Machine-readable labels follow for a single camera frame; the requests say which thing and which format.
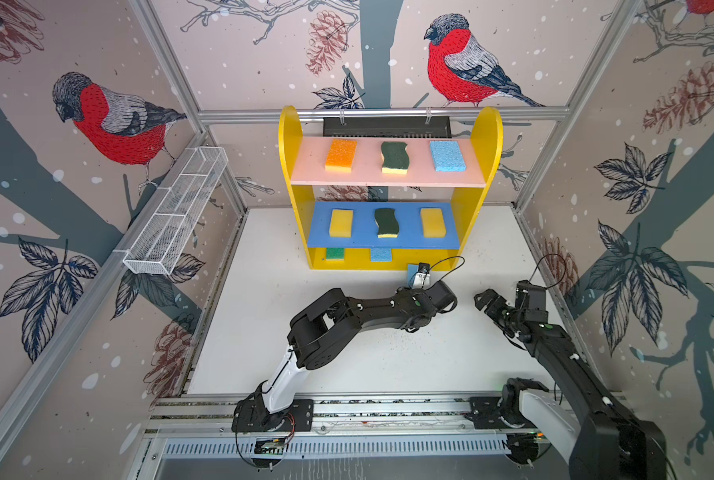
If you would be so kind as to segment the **blue sponge front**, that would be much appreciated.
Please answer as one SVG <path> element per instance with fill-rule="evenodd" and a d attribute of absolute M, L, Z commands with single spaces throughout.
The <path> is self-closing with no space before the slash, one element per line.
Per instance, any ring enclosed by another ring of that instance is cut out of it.
<path fill-rule="evenodd" d="M 373 263 L 391 262 L 393 259 L 390 248 L 372 248 L 370 250 L 370 260 Z"/>

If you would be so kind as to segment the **blue sponge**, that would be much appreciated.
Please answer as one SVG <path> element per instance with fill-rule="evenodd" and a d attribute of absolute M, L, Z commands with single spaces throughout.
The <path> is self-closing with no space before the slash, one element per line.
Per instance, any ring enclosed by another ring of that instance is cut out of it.
<path fill-rule="evenodd" d="M 466 170 L 466 163 L 457 141 L 430 141 L 429 149 L 436 172 L 456 173 Z"/>
<path fill-rule="evenodd" d="M 418 273 L 419 267 L 417 264 L 409 264 L 407 268 L 407 286 L 409 288 L 414 288 L 415 278 Z"/>
<path fill-rule="evenodd" d="M 393 259 L 390 248 L 372 248 L 370 250 L 370 260 L 373 263 L 391 262 Z"/>

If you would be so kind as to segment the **yellow sponge front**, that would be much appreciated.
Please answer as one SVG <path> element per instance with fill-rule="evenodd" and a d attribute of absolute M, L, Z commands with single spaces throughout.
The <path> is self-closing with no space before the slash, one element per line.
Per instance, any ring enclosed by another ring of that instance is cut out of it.
<path fill-rule="evenodd" d="M 447 235 L 443 210 L 441 208 L 422 208 L 420 210 L 423 236 L 427 239 L 441 239 Z"/>

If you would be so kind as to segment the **dark green scrub sponge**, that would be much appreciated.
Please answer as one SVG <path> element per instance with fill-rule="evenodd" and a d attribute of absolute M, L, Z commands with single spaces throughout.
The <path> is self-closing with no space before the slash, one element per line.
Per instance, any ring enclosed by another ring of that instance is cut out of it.
<path fill-rule="evenodd" d="M 410 158 L 405 142 L 383 142 L 381 144 L 382 172 L 384 174 L 405 175 L 410 166 Z"/>
<path fill-rule="evenodd" d="M 377 208 L 374 211 L 374 220 L 377 227 L 378 238 L 398 237 L 400 226 L 393 208 Z"/>

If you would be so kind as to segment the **green topped yellow sponge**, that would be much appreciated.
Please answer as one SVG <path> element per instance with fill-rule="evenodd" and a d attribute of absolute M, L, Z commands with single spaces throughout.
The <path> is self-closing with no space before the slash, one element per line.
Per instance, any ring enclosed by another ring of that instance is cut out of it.
<path fill-rule="evenodd" d="M 326 261 L 344 261 L 345 256 L 346 253 L 344 248 L 327 248 L 325 251 Z"/>

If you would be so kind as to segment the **dark green scrub sponge front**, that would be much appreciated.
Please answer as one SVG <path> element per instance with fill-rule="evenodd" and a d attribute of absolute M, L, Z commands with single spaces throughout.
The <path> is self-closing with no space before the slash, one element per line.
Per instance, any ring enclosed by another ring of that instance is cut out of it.
<path fill-rule="evenodd" d="M 410 166 L 410 158 L 405 142 L 383 142 L 381 144 L 382 172 L 384 174 L 405 175 Z"/>

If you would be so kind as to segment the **orange topped yellow sponge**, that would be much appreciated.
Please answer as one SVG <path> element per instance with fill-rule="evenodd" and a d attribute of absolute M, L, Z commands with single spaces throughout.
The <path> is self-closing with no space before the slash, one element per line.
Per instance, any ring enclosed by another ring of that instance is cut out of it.
<path fill-rule="evenodd" d="M 328 172 L 351 173 L 358 142 L 355 140 L 334 139 L 331 142 L 325 162 Z"/>

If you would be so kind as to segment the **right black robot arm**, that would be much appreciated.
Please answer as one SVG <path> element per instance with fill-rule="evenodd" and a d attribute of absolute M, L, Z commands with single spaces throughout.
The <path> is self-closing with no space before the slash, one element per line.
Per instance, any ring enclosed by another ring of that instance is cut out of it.
<path fill-rule="evenodd" d="M 471 421 L 509 427 L 534 425 L 565 460 L 572 479 L 664 479 L 666 440 L 651 421 L 638 419 L 598 379 L 560 325 L 548 321 L 546 290 L 518 282 L 513 303 L 493 289 L 474 297 L 506 338 L 522 344 L 558 387 L 510 378 L 499 401 L 473 406 Z"/>

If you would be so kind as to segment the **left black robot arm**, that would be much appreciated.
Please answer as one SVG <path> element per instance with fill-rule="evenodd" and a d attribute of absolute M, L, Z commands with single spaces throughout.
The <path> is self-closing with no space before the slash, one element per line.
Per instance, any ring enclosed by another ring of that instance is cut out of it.
<path fill-rule="evenodd" d="M 380 299 L 349 297 L 332 288 L 290 322 L 288 346 L 275 373 L 253 392 L 253 423 L 267 429 L 280 422 L 308 373 L 334 360 L 363 331 L 414 333 L 438 314 L 456 308 L 456 295 L 441 280 L 428 288 L 399 288 Z"/>

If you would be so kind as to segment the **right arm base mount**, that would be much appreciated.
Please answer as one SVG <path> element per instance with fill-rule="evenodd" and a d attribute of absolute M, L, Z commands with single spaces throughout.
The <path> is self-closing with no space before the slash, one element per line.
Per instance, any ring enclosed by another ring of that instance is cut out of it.
<path fill-rule="evenodd" d="M 470 411 L 464 414 L 464 418 L 478 430 L 532 428 L 534 424 L 522 415 L 519 408 L 519 395 L 528 390 L 548 392 L 548 388 L 539 381 L 509 378 L 499 397 L 470 397 Z"/>

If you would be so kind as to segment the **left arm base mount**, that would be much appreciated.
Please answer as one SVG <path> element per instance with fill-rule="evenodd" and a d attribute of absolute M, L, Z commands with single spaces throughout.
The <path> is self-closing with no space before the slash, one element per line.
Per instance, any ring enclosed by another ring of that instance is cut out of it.
<path fill-rule="evenodd" d="M 314 402 L 310 399 L 293 400 L 289 407 L 271 413 L 265 406 L 261 387 L 240 400 L 233 413 L 233 433 L 310 432 L 314 418 Z"/>

